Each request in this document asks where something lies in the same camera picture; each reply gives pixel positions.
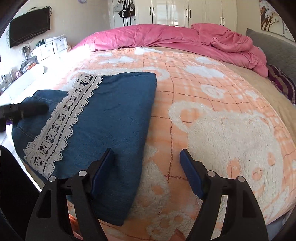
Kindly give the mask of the person's right hand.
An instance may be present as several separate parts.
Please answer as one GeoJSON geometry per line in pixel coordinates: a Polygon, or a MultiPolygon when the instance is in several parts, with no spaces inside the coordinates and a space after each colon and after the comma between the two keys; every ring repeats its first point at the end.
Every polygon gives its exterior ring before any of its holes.
{"type": "Polygon", "coordinates": [[[186,237],[184,236],[184,234],[178,230],[175,229],[174,234],[171,236],[170,241],[185,241],[186,237]]]}

